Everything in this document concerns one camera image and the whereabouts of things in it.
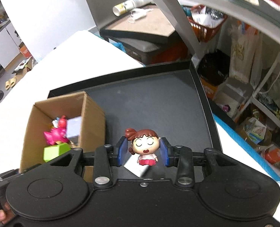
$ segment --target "red shorts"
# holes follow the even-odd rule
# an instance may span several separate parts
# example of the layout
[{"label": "red shorts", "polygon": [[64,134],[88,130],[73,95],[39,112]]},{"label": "red shorts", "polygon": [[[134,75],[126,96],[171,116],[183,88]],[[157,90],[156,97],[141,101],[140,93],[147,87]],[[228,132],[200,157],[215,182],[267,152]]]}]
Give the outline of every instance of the red shorts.
[{"label": "red shorts", "polygon": [[155,164],[156,164],[156,161],[154,159],[139,160],[139,165],[141,165],[141,166],[144,166],[144,165],[154,166]]}]

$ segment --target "white cabinet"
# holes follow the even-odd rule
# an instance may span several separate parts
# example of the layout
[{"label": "white cabinet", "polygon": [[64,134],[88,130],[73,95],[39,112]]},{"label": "white cabinet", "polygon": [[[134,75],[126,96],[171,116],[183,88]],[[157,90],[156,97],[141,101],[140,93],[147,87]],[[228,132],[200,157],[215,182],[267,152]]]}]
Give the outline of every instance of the white cabinet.
[{"label": "white cabinet", "polygon": [[6,26],[6,30],[8,31],[9,35],[12,37],[13,41],[15,42],[15,44],[17,45],[17,47],[19,47],[19,45],[21,44],[20,39],[17,37],[17,35],[15,34],[15,28],[13,27],[12,23],[9,23]]},{"label": "white cabinet", "polygon": [[19,49],[9,35],[8,31],[0,31],[0,64],[3,68],[19,54]]}]

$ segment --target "white table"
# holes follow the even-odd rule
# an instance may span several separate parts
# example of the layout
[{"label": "white table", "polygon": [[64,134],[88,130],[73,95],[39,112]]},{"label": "white table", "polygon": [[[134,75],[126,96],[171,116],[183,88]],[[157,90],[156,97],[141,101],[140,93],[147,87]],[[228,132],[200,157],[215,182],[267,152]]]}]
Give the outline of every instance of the white table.
[{"label": "white table", "polygon": [[[0,173],[20,166],[32,105],[47,99],[50,90],[138,67],[143,66],[88,31],[72,35],[28,72],[0,103]],[[224,154],[267,174],[218,124],[217,129]],[[274,217],[280,221],[280,204]]]}]

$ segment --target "cartoon girl figurine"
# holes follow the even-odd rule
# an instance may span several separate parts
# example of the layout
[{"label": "cartoon girl figurine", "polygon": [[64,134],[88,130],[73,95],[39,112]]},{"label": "cartoon girl figurine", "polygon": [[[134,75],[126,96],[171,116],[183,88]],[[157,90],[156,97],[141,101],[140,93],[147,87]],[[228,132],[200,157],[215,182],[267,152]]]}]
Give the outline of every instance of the cartoon girl figurine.
[{"label": "cartoon girl figurine", "polygon": [[158,158],[154,152],[160,147],[159,140],[161,139],[156,132],[149,129],[135,131],[132,128],[128,128],[125,130],[125,137],[128,141],[131,141],[131,147],[128,151],[132,155],[135,153],[140,154],[137,160],[139,165],[153,166],[156,164]]}]

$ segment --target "beige slipper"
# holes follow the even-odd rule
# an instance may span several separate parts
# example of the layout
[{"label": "beige slipper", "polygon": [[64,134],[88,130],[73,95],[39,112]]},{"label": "beige slipper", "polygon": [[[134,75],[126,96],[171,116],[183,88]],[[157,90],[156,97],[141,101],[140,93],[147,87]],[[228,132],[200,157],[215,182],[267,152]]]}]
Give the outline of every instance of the beige slipper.
[{"label": "beige slipper", "polygon": [[10,81],[9,80],[6,81],[6,90],[9,90],[9,88],[11,87],[10,85],[11,85]]},{"label": "beige slipper", "polygon": [[17,83],[17,78],[16,77],[13,77],[12,79],[10,79],[10,86],[11,86],[11,88],[13,88],[16,83]]}]

